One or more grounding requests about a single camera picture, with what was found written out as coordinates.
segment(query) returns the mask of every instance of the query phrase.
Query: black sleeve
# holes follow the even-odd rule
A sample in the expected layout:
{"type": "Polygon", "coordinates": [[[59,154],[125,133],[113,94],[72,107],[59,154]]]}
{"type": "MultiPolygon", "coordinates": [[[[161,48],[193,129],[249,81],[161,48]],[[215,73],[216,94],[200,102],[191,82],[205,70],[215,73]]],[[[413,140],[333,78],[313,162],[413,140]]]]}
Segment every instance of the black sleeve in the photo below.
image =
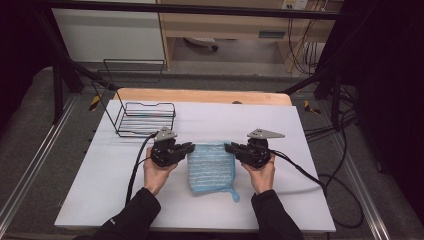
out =
{"type": "Polygon", "coordinates": [[[259,225],[259,239],[303,239],[302,232],[284,210],[274,190],[252,197],[252,206],[259,225]]]}
{"type": "Polygon", "coordinates": [[[150,224],[159,212],[158,200],[149,190],[142,188],[118,215],[100,227],[93,240],[146,239],[150,224]]]}

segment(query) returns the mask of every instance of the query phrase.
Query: black wire rack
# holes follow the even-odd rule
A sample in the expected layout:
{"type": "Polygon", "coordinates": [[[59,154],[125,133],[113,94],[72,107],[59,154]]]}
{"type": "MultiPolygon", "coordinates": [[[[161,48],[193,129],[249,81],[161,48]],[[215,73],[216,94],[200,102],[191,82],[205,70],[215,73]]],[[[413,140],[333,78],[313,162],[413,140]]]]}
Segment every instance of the black wire rack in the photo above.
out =
{"type": "Polygon", "coordinates": [[[107,78],[103,79],[108,80],[92,81],[92,85],[99,97],[99,102],[105,108],[106,114],[119,137],[147,138],[150,134],[155,133],[164,126],[172,130],[174,118],[176,117],[175,105],[173,103],[150,104],[125,101],[119,95],[119,91],[117,91],[121,87],[127,87],[124,85],[137,87],[137,84],[140,83],[155,83],[160,81],[164,67],[163,60],[105,59],[103,63],[106,69],[99,70],[98,72],[100,75],[101,73],[107,73],[107,78]],[[159,62],[159,66],[157,66],[158,64],[153,64],[154,67],[152,68],[150,65],[155,62],[159,62]],[[116,77],[113,77],[116,73],[122,76],[124,73],[133,74],[141,71],[157,71],[159,74],[154,75],[153,78],[157,78],[154,80],[151,80],[152,77],[150,76],[149,81],[143,80],[142,77],[140,77],[140,80],[134,81],[134,76],[132,76],[131,81],[117,81],[116,77]],[[120,102],[117,114],[112,114],[107,109],[106,101],[109,99],[115,99],[120,102]]]}

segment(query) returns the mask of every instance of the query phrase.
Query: gray floor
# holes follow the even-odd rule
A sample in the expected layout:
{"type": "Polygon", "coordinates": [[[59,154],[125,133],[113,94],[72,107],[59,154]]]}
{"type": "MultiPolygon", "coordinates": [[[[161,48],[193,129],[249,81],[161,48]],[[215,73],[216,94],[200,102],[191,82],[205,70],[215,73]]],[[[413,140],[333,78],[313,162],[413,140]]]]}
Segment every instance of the gray floor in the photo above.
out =
{"type": "MultiPolygon", "coordinates": [[[[146,88],[188,88],[213,90],[239,90],[274,92],[283,90],[305,76],[292,78],[276,54],[277,47],[269,42],[220,40],[220,49],[191,45],[184,40],[177,42],[175,65],[165,73],[159,83],[140,84],[146,88]]],[[[305,129],[327,126],[323,114],[304,111],[304,100],[319,108],[311,92],[315,86],[303,89],[292,96],[298,107],[305,129]]],[[[38,147],[47,135],[53,119],[53,83],[50,71],[40,72],[25,97],[21,108],[13,115],[0,138],[0,205],[4,206],[25,173],[38,147]]],[[[68,231],[54,227],[60,210],[60,202],[66,197],[72,181],[84,159],[84,151],[90,145],[99,119],[103,113],[98,107],[88,111],[94,97],[87,85],[78,96],[68,122],[48,154],[43,167],[23,200],[7,229],[6,236],[13,234],[36,234],[41,239],[66,239],[93,231],[68,231]]],[[[393,239],[424,239],[424,229],[390,175],[376,171],[376,162],[369,150],[360,126],[346,129],[348,151],[368,188],[381,218],[393,239]]],[[[310,150],[319,173],[331,173],[340,161],[332,136],[310,143],[310,150]]],[[[337,175],[350,185],[344,169],[337,175]]],[[[330,185],[329,202],[333,217],[344,223],[355,223],[358,208],[352,198],[337,184],[330,185]]],[[[336,225],[332,239],[373,239],[365,220],[355,229],[336,225]]],[[[219,239],[248,239],[247,235],[219,235],[219,239]]]]}

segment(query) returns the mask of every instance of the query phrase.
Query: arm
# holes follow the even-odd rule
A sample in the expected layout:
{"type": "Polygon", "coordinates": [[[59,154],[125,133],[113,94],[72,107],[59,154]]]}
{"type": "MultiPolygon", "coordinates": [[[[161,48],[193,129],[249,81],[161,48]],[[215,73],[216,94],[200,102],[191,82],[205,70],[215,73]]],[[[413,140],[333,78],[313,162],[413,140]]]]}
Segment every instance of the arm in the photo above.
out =
{"type": "Polygon", "coordinates": [[[259,239],[303,239],[302,232],[284,210],[272,186],[274,184],[275,155],[262,168],[256,169],[242,164],[249,172],[255,194],[252,206],[259,225],[259,239]]]}
{"type": "MultiPolygon", "coordinates": [[[[151,148],[148,148],[147,157],[150,157],[150,153],[151,148]]],[[[147,159],[143,165],[144,187],[118,215],[100,227],[93,240],[146,239],[150,225],[160,212],[160,204],[155,196],[176,167],[177,164],[161,168],[150,158],[147,159]]]]}

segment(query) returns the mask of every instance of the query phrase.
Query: electrical outlet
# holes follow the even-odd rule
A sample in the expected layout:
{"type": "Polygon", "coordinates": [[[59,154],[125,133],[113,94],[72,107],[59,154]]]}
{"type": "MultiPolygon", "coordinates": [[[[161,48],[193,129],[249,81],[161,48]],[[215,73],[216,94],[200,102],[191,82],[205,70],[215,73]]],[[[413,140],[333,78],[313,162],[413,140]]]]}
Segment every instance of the electrical outlet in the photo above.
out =
{"type": "Polygon", "coordinates": [[[296,4],[296,0],[284,0],[283,5],[281,5],[281,9],[294,9],[294,5],[296,4]]]}
{"type": "Polygon", "coordinates": [[[296,0],[293,9],[295,10],[305,10],[308,0],[296,0]]]}

